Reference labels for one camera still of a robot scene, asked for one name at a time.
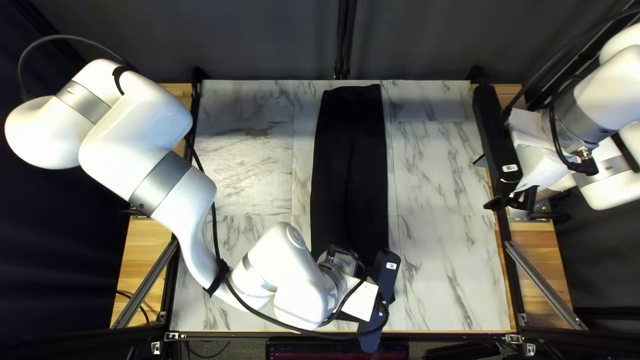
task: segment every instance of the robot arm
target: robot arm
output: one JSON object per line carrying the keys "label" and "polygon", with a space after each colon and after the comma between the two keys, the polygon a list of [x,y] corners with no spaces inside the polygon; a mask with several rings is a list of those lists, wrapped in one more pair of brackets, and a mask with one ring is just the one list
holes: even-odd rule
{"label": "robot arm", "polygon": [[[172,151],[191,128],[191,115],[174,96],[133,71],[114,77],[117,68],[112,61],[95,60],[56,96],[20,105],[6,120],[11,148],[39,167],[80,164],[176,235],[189,272],[207,292],[246,311],[224,283],[211,288],[219,269],[205,245],[204,226],[216,186]],[[349,290],[346,284],[353,287],[355,266],[348,263],[343,259],[341,266],[321,270],[301,234],[280,223],[227,276],[252,308],[262,309],[273,299],[281,321],[312,330],[336,309]],[[366,284],[358,288],[358,306],[369,321],[378,291]]]}
{"label": "robot arm", "polygon": [[[547,111],[514,110],[509,127],[523,170],[516,190],[531,185],[538,185],[538,191],[564,190],[578,184],[594,209],[640,199],[640,185],[634,184],[640,178],[636,179],[637,174],[632,173],[624,160],[612,160],[621,154],[616,149],[610,151],[608,146],[612,144],[609,137],[618,131],[623,138],[637,134],[629,125],[640,120],[640,24],[612,37],[600,51],[599,60],[600,67],[563,93],[553,106],[562,152],[578,157],[581,162],[592,162],[600,173],[595,176],[573,173],[559,160]],[[604,144],[607,149],[600,151],[598,146]]]}

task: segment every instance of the black cable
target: black cable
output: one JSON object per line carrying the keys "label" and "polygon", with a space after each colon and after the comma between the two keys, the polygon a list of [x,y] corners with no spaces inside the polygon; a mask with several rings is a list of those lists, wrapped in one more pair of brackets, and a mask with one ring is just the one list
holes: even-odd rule
{"label": "black cable", "polygon": [[191,357],[189,357],[189,354],[196,355],[197,357],[201,357],[202,359],[213,359],[214,357],[222,354],[222,352],[225,351],[225,349],[227,349],[227,346],[229,346],[229,343],[231,343],[231,341],[227,341],[225,346],[223,346],[222,349],[219,352],[217,352],[217,353],[215,353],[213,355],[206,355],[205,356],[205,355],[200,355],[197,352],[195,352],[194,350],[192,350],[191,347],[189,346],[189,342],[188,341],[184,342],[185,346],[187,346],[187,357],[190,358],[190,359],[191,359]]}
{"label": "black cable", "polygon": [[[188,145],[191,147],[191,150],[193,151],[194,159],[197,159],[195,146],[193,146],[192,143],[188,143]],[[200,169],[200,171],[204,172],[202,170],[202,164],[199,162],[199,159],[196,160],[196,163],[198,164],[198,168]],[[213,247],[214,247],[214,252],[215,252],[216,258],[218,258],[220,261],[222,261],[222,257],[220,256],[220,247],[218,245],[218,226],[217,226],[218,225],[218,221],[217,221],[217,218],[216,218],[216,203],[215,202],[213,202],[211,204],[211,216],[212,216],[212,225],[213,225]],[[364,264],[353,253],[347,252],[347,255],[350,255],[352,258],[354,258],[354,260],[356,260],[358,265],[362,266],[363,271],[364,271]],[[272,318],[269,315],[265,315],[265,314],[261,313],[260,311],[252,308],[249,304],[247,304],[240,297],[240,295],[238,295],[236,290],[231,285],[231,282],[229,281],[228,277],[225,278],[225,284],[227,285],[227,288],[231,292],[231,294],[240,303],[240,305],[242,305],[251,314],[254,314],[255,316],[258,316],[259,318],[261,318],[263,320],[266,320],[266,321],[271,322],[271,323],[273,323],[275,325],[281,326],[281,327],[283,327],[285,329],[289,329],[289,330],[292,330],[292,331],[295,331],[295,332],[299,332],[300,334],[304,334],[304,335],[307,335],[307,336],[316,336],[318,338],[324,338],[324,339],[329,339],[329,340],[352,340],[352,339],[357,339],[360,336],[365,336],[365,335],[370,335],[370,334],[377,333],[378,331],[382,330],[382,328],[384,328],[384,326],[387,324],[387,322],[389,320],[389,308],[387,307],[386,304],[382,303],[382,308],[384,310],[383,316],[385,318],[384,318],[384,320],[382,321],[382,323],[379,326],[376,326],[375,328],[373,328],[371,330],[364,331],[364,332],[361,332],[361,333],[353,335],[353,336],[351,336],[351,335],[347,335],[347,336],[331,335],[331,334],[327,334],[327,333],[319,332],[319,331],[310,331],[310,330],[302,329],[301,327],[295,327],[293,325],[289,325],[288,323],[281,322],[280,320]]]}
{"label": "black cable", "polygon": [[[363,273],[363,276],[364,276],[364,273],[366,271],[364,263],[358,258],[358,256],[354,252],[341,249],[341,248],[336,247],[333,244],[331,244],[329,246],[329,250],[327,251],[327,255],[328,256],[334,256],[336,252],[338,254],[348,255],[353,260],[355,260],[356,263],[358,264],[358,266],[362,269],[362,273]],[[351,290],[349,290],[349,292],[347,292],[347,294],[344,296],[344,298],[342,299],[342,301],[338,305],[338,308],[336,308],[336,310],[322,324],[320,324],[319,327],[323,327],[323,326],[328,325],[329,323],[331,323],[332,321],[334,321],[338,317],[338,314],[340,313],[340,311],[342,311],[342,307],[344,307],[344,304],[347,303],[347,300],[349,300],[349,298],[364,283],[364,281],[365,281],[364,278],[360,279],[360,281],[358,281],[358,283]]]}
{"label": "black cable", "polygon": [[358,283],[356,284],[356,286],[354,286],[351,290],[349,290],[349,292],[347,292],[347,295],[344,296],[344,298],[342,299],[342,301],[340,302],[340,305],[338,305],[338,307],[336,308],[336,310],[323,322],[320,324],[319,327],[323,327],[326,325],[329,325],[330,322],[334,321],[336,317],[338,317],[338,314],[342,311],[342,307],[344,306],[344,304],[347,303],[347,300],[349,300],[350,296],[352,296],[352,294],[354,292],[356,292],[356,290],[360,287],[360,285],[362,285],[364,283],[364,278],[360,279],[360,281],[358,281]]}
{"label": "black cable", "polygon": [[572,80],[581,80],[582,76],[573,75],[569,77],[562,85],[560,85],[551,95],[551,100],[549,101],[549,128],[551,128],[551,140],[554,143],[554,149],[556,150],[556,154],[560,161],[567,167],[567,169],[575,172],[580,172],[582,174],[589,174],[592,170],[585,169],[586,164],[574,163],[569,161],[564,154],[562,153],[562,146],[560,145],[560,139],[558,139],[558,130],[556,124],[556,99],[557,95],[564,88],[564,86],[570,83]]}
{"label": "black cable", "polygon": [[357,339],[360,336],[365,336],[365,335],[370,335],[370,334],[374,334],[377,333],[378,331],[382,330],[382,328],[387,324],[387,321],[389,320],[389,309],[386,305],[382,304],[382,308],[384,310],[384,314],[383,316],[385,317],[384,320],[382,321],[382,323],[371,329],[368,331],[364,331],[361,332],[359,334],[356,335],[346,335],[346,336],[342,336],[342,335],[331,335],[328,333],[324,333],[324,332],[318,332],[318,331],[310,331],[310,330],[306,330],[306,329],[302,329],[300,327],[295,327],[292,325],[289,325],[288,323],[283,323],[280,320],[274,319],[268,315],[265,315],[263,313],[261,313],[260,311],[257,311],[256,309],[252,308],[251,306],[249,306],[249,304],[245,303],[244,300],[240,297],[240,295],[237,294],[236,290],[233,289],[233,286],[231,286],[231,282],[229,281],[228,277],[225,278],[225,284],[227,285],[227,288],[229,289],[229,291],[231,291],[231,294],[236,298],[236,300],[238,300],[238,302],[240,303],[240,305],[242,305],[245,309],[247,309],[247,311],[249,311],[251,314],[254,314],[255,316],[258,316],[259,318],[269,321],[271,323],[276,324],[277,326],[281,326],[285,329],[289,329],[289,330],[293,330],[296,332],[299,332],[300,334],[303,335],[307,335],[307,336],[317,336],[318,338],[324,338],[324,339],[329,339],[329,340],[352,340],[352,339]]}
{"label": "black cable", "polygon": [[562,163],[569,169],[573,167],[573,162],[566,159],[564,154],[562,153],[562,149],[560,146],[560,141],[558,140],[558,130],[556,127],[556,112],[554,111],[554,107],[551,106],[549,108],[549,127],[551,128],[551,139],[554,143],[554,149],[556,150],[556,154]]}
{"label": "black cable", "polygon": [[200,158],[198,157],[198,153],[196,152],[195,146],[191,142],[189,142],[187,140],[187,138],[185,138],[184,141],[191,148],[191,152],[193,153],[193,159],[196,161],[196,165],[198,165],[198,169],[200,169],[200,171],[204,172],[204,167],[202,167],[202,163],[200,162]]}
{"label": "black cable", "polygon": [[[131,300],[131,295],[127,294],[126,292],[123,292],[121,290],[116,290],[116,294],[122,295],[126,298],[129,298],[129,300]],[[145,315],[145,319],[147,320],[147,325],[151,324],[151,322],[149,321],[149,316],[147,315],[147,312],[142,307],[142,305],[140,306],[140,311],[142,311],[142,314]]]}
{"label": "black cable", "polygon": [[39,46],[40,44],[43,44],[45,42],[51,41],[51,40],[61,40],[61,39],[67,39],[67,40],[78,40],[78,41],[82,41],[82,42],[86,42],[87,44],[91,44],[95,47],[99,47],[102,50],[105,50],[106,52],[108,52],[109,54],[115,56],[118,60],[122,61],[124,63],[124,65],[126,65],[129,69],[138,72],[138,70],[136,69],[135,66],[131,65],[130,62],[128,62],[125,58],[123,58],[122,56],[116,54],[116,52],[114,52],[113,50],[109,49],[106,46],[100,45],[94,41],[91,41],[89,39],[85,39],[85,38],[81,38],[81,37],[77,37],[75,35],[50,35],[48,37],[43,37],[40,38],[34,42],[32,42],[31,44],[29,44],[29,46],[27,46],[27,48],[22,52],[22,54],[20,55],[20,60],[18,60],[18,82],[20,83],[20,96],[22,97],[23,101],[27,101],[29,100],[29,91],[27,91],[26,87],[24,86],[24,80],[22,78],[22,68],[24,67],[24,60],[26,59],[26,56],[37,46]]}
{"label": "black cable", "polygon": [[599,22],[598,24],[595,24],[585,34],[579,36],[574,41],[569,42],[568,44],[563,46],[560,50],[558,50],[558,52],[555,55],[553,55],[553,57],[551,57],[551,59],[547,60],[547,62],[533,76],[531,76],[527,84],[520,89],[520,91],[513,97],[511,101],[509,101],[509,104],[507,104],[507,106],[505,106],[504,109],[502,110],[502,117],[504,117],[505,119],[508,119],[509,115],[511,115],[511,110],[515,106],[516,102],[520,100],[520,98],[524,95],[524,93],[528,91],[533,86],[533,84],[535,84],[539,80],[539,78],[541,78],[542,75],[544,75],[544,73],[546,73],[546,71],[552,65],[557,63],[566,53],[568,53],[569,50],[572,50],[574,47],[578,46],[578,44],[580,44],[582,41],[587,40],[589,37],[592,37],[595,33],[599,32],[600,30],[602,30],[602,28],[609,25],[610,23],[616,20],[620,20],[627,15],[631,15],[637,12],[640,12],[640,6],[635,6],[633,8],[629,8],[619,13],[616,13],[606,18],[605,20]]}
{"label": "black cable", "polygon": [[135,359],[137,352],[138,352],[138,347],[131,347],[129,349],[129,353],[127,354],[127,360]]}

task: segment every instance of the black pants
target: black pants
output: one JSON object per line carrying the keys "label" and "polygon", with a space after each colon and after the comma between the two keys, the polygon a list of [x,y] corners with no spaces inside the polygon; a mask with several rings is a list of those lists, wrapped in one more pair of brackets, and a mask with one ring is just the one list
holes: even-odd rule
{"label": "black pants", "polygon": [[367,268],[388,248],[387,145],[379,85],[327,90],[311,178],[311,254],[353,250]]}

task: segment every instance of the marble surface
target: marble surface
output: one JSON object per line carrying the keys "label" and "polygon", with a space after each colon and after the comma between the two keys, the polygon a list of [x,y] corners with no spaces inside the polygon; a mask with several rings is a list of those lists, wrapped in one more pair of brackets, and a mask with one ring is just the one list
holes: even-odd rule
{"label": "marble surface", "polygon": [[[482,150],[465,81],[205,81],[196,150],[218,186],[221,255],[235,266],[279,221],[296,226],[310,248],[322,93],[373,83],[387,134],[389,247],[402,259],[385,330],[509,330],[493,215],[482,208],[486,174],[471,165]],[[212,250],[211,215],[205,233]],[[263,311],[273,315],[271,304]],[[182,262],[171,329],[284,331],[210,299]]]}

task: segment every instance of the sticker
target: sticker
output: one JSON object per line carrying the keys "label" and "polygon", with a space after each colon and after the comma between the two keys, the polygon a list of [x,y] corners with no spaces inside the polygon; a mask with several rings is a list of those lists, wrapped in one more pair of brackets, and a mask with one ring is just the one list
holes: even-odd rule
{"label": "sticker", "polygon": [[502,167],[502,171],[504,171],[504,172],[516,171],[516,170],[518,170],[518,165],[515,165],[515,164],[513,164],[513,165],[504,165]]}

